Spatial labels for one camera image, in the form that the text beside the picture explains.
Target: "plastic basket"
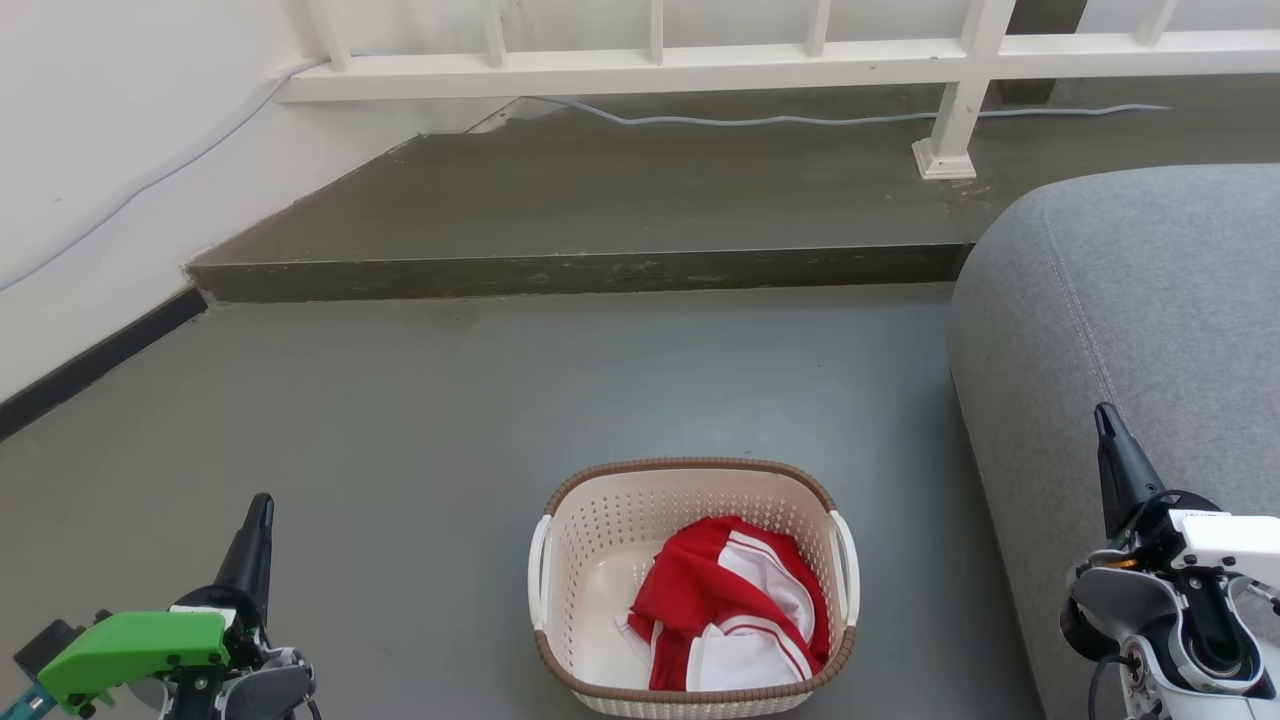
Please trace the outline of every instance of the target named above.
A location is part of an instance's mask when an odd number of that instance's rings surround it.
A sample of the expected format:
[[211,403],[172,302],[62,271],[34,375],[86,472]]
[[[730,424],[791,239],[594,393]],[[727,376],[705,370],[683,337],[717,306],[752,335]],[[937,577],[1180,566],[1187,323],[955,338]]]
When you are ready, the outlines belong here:
[[[653,556],[707,516],[739,515],[800,546],[831,609],[831,657],[803,683],[724,692],[655,692],[614,624]],[[652,719],[749,717],[790,710],[840,673],[859,605],[854,538],[836,503],[796,468],[678,457],[600,465],[562,484],[529,548],[529,615],[547,667],[599,712]]]

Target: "gray fabric upholstery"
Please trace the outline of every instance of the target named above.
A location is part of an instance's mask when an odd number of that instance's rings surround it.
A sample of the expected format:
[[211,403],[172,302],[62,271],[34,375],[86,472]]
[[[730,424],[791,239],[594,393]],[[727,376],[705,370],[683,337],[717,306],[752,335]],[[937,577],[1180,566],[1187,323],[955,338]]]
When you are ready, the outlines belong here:
[[[956,389],[1046,715],[1084,717],[1092,665],[1057,612],[1068,569],[1103,541],[1094,404],[1120,409],[1169,487],[1280,515],[1280,165],[1037,190],[977,243],[952,306]],[[1124,717],[1105,696],[1102,716]]]

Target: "basket handle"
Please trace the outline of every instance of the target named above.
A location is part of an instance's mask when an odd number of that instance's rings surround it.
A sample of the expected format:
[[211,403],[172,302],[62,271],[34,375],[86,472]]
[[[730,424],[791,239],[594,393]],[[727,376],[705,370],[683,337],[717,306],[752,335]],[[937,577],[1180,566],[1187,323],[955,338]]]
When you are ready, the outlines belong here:
[[840,585],[840,611],[845,616],[845,625],[852,628],[858,625],[858,610],[861,605],[861,584],[858,577],[858,551],[854,550],[854,534],[849,532],[849,524],[832,510],[831,519],[836,525],[836,538],[840,541],[840,560],[845,568],[845,583]]
[[543,629],[547,623],[547,603],[544,601],[545,588],[543,587],[543,553],[547,544],[547,530],[550,529],[552,516],[543,515],[534,528],[534,542],[529,546],[529,620],[534,624],[534,630]]

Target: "white wall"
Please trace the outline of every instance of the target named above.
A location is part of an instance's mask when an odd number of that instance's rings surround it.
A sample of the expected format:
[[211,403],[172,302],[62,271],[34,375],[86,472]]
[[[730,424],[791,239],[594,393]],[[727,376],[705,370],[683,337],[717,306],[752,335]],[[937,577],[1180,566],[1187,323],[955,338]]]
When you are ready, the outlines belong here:
[[[335,0],[352,47],[484,46],[480,0]],[[1087,31],[1143,3],[1092,0]],[[810,0],[668,0],[672,46],[800,41]],[[833,0],[831,40],[959,32],[965,0]],[[641,47],[648,0],[506,0],[512,50]],[[1183,0],[1174,29],[1280,27],[1275,0]],[[0,1],[0,277],[123,187],[206,140],[269,76],[317,56],[302,0]],[[0,293],[0,398],[183,286],[179,266],[416,133],[460,132],[502,100],[270,105],[86,242]]]

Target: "brown basket rim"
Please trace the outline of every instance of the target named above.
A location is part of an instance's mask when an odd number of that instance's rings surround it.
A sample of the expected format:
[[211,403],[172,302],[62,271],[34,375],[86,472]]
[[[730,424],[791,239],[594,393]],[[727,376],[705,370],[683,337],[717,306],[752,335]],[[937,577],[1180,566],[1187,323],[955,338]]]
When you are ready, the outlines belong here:
[[[750,460],[741,457],[657,457],[650,460],[625,460],[622,462],[608,462],[604,465],[595,465],[594,468],[588,468],[581,473],[577,473],[572,478],[564,480],[556,492],[552,493],[550,501],[547,502],[547,515],[556,515],[559,509],[561,502],[563,502],[564,496],[570,493],[577,486],[590,480],[593,478],[599,478],[603,475],[616,475],[622,473],[639,473],[644,470],[756,470],[763,473],[774,473],[778,475],[786,475],[800,484],[805,486],[818,501],[822,502],[823,507],[828,512],[836,510],[836,501],[831,498],[827,489],[813,478],[813,475],[805,473],[804,470],[787,465],[786,462],[776,462],[773,460]],[[636,691],[628,688],[611,688],[605,685],[595,685],[591,683],[585,683],[575,678],[568,670],[566,670],[556,655],[552,652],[550,641],[547,639],[547,633],[543,630],[534,632],[534,642],[538,644],[538,655],[543,659],[543,664],[550,670],[552,675],[557,680],[567,685],[571,691],[589,696],[598,697],[603,700],[616,700],[625,702],[655,702],[666,705],[709,705],[709,703],[722,703],[722,702],[758,702],[764,700],[774,700],[781,697],[794,697],[812,693],[813,691],[826,685],[835,678],[849,661],[849,656],[854,651],[854,642],[858,639],[858,628],[847,626],[845,628],[844,635],[841,637],[840,647],[831,653],[827,659],[827,664],[813,678],[804,680],[801,683],[790,683],[786,685],[773,685],[768,688],[750,688],[742,691],[714,691],[714,692],[682,692],[682,691]]]

